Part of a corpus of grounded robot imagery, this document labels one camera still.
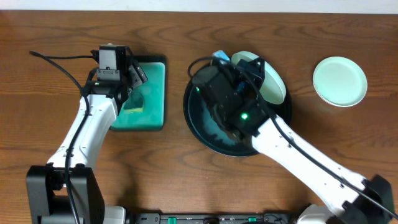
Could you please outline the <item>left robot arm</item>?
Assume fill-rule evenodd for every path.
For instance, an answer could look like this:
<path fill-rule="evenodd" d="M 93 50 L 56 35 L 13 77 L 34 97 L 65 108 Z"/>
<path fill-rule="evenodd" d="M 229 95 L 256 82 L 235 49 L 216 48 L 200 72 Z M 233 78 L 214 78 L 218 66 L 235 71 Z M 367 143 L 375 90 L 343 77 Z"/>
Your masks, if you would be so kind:
<path fill-rule="evenodd" d="M 107 206 L 94 169 L 106 133 L 133 89 L 148 81 L 126 45 L 102 45 L 91 51 L 98 66 L 84 85 L 59 64 L 56 56 L 40 57 L 63 72 L 79 89 L 75 120 L 56 153 L 26 175 L 32 223 L 133 223 L 122 206 Z"/>

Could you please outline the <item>mint green plate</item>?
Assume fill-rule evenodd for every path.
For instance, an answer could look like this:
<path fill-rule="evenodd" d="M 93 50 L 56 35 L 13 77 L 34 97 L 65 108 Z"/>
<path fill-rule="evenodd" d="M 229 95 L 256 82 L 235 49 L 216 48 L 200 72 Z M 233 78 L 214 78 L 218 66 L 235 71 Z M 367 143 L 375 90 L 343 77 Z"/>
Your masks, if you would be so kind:
<path fill-rule="evenodd" d="M 253 62 L 257 59 L 260 59 L 258 55 L 248 51 L 240 51 L 233 54 L 231 57 L 231 61 L 236 65 L 240 60 Z M 259 87 L 262 97 L 269 103 L 275 105 L 282 104 L 287 94 L 284 82 L 268 62 L 265 61 L 263 65 L 261 65 L 261 63 L 259 65 L 260 68 L 264 69 L 265 74 L 265 77 L 262 79 L 262 84 Z"/>
<path fill-rule="evenodd" d="M 345 57 L 328 57 L 314 69 L 313 86 L 316 92 L 368 90 L 368 81 L 361 67 Z"/>

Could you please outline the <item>white plate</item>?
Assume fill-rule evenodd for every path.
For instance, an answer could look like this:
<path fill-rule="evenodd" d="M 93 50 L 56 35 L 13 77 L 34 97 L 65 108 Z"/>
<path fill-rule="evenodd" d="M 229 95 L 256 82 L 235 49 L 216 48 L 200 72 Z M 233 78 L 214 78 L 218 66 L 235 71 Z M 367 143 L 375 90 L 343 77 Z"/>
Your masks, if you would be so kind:
<path fill-rule="evenodd" d="M 351 107 L 360 103 L 366 96 L 366 92 L 361 91 L 338 91 L 338 92 L 322 92 L 318 91 L 317 95 L 329 105 L 337 107 Z"/>

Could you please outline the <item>dark green sponge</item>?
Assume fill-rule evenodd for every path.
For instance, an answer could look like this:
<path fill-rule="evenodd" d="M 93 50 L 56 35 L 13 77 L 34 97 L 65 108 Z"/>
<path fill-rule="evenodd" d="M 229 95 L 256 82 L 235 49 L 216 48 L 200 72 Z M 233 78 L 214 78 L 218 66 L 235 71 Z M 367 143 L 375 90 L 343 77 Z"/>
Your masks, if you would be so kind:
<path fill-rule="evenodd" d="M 131 93 L 123 106 L 125 113 L 142 113 L 144 111 L 144 97 L 141 93 Z"/>

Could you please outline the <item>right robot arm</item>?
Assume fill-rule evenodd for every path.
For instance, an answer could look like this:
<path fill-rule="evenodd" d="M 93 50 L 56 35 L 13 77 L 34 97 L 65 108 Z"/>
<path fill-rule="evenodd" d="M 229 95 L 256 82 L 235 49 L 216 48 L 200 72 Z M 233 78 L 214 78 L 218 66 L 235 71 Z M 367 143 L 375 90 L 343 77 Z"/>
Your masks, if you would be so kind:
<path fill-rule="evenodd" d="M 307 207 L 298 223 L 389 223 L 397 218 L 386 179 L 366 179 L 336 163 L 273 110 L 275 89 L 283 81 L 269 73 L 263 59 L 205 60 L 190 81 L 220 129 L 279 163 L 322 200 L 322 207 Z"/>

